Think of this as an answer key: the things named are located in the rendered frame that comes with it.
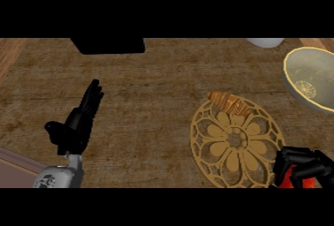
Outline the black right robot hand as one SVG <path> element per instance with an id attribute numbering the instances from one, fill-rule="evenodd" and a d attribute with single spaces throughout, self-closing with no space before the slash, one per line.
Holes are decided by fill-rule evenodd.
<path id="1" fill-rule="evenodd" d="M 322 151 L 312 151 L 307 147 L 282 147 L 276 152 L 270 188 L 279 188 L 284 173 L 291 166 L 290 180 L 294 188 L 304 188 L 303 180 L 313 177 L 322 188 L 334 189 L 334 161 Z"/>

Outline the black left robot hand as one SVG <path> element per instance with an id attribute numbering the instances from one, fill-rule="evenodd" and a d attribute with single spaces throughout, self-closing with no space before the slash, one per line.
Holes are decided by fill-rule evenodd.
<path id="1" fill-rule="evenodd" d="M 103 95 L 99 80 L 93 79 L 83 94 L 81 103 L 72 109 L 65 123 L 56 121 L 46 123 L 44 129 L 50 135 L 50 143 L 58 146 L 58 155 L 84 152 Z"/>

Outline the red tomato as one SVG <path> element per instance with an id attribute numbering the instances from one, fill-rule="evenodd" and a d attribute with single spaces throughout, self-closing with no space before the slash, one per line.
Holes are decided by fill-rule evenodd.
<path id="1" fill-rule="evenodd" d="M 284 181 L 278 185 L 279 188 L 293 188 L 294 187 L 291 180 L 290 180 L 290 176 L 293 175 L 293 168 L 294 168 L 294 166 L 291 166 L 288 168 L 287 172 L 284 173 Z M 303 180 L 303 187 L 304 188 L 318 188 L 318 181 L 313 177 Z"/>

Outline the round tan openwork placemat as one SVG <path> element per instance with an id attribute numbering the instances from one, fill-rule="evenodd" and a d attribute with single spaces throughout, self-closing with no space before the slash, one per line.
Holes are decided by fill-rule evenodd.
<path id="1" fill-rule="evenodd" d="M 210 100 L 191 123 L 191 150 L 207 180 L 220 188 L 266 188 L 273 184 L 276 152 L 284 135 L 272 116 L 247 98 L 248 116 L 220 112 Z"/>

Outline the grey bowl with yellow rim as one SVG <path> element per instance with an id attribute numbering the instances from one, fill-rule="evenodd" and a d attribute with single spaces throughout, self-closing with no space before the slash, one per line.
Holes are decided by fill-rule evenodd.
<path id="1" fill-rule="evenodd" d="M 284 57 L 284 87 L 310 109 L 334 114 L 334 53 L 303 47 Z"/>

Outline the mauve flat panel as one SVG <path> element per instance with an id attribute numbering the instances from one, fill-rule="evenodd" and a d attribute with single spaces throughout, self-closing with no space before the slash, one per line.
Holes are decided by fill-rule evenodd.
<path id="1" fill-rule="evenodd" d="M 0 147 L 0 188 L 29 188 L 44 163 Z"/>

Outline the brown striped croissant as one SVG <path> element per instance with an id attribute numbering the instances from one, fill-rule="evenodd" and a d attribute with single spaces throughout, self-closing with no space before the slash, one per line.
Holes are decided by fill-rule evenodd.
<path id="1" fill-rule="evenodd" d="M 251 107 L 232 93 L 213 91 L 205 94 L 205 97 L 220 112 L 235 116 L 248 116 L 251 114 Z"/>

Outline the black box appliance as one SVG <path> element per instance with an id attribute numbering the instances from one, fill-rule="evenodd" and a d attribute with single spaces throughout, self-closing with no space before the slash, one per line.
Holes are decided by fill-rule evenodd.
<path id="1" fill-rule="evenodd" d="M 71 38 L 71 41 L 84 55 L 134 54 L 146 49 L 142 38 Z"/>

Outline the pale grey round object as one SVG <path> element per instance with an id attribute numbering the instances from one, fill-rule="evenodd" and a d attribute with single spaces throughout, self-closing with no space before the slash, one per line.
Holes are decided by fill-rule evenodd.
<path id="1" fill-rule="evenodd" d="M 284 38 L 248 38 L 247 41 L 260 48 L 275 48 L 281 45 Z"/>

